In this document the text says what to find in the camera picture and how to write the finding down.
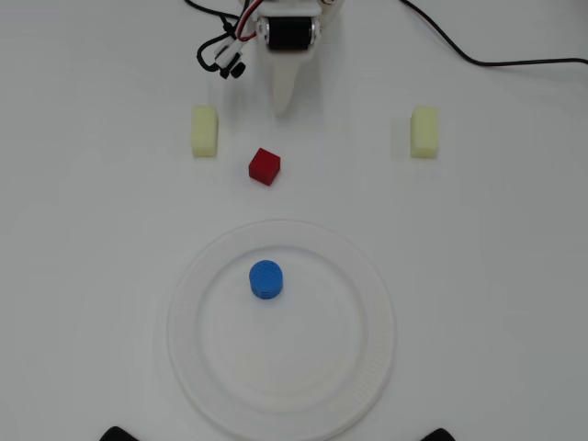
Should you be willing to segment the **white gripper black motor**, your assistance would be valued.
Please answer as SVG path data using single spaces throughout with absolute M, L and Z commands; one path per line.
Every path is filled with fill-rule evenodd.
M 314 56 L 309 50 L 342 5 L 343 0 L 263 1 L 255 10 L 257 36 L 269 50 L 270 95 L 276 116 L 288 109 L 299 70 Z

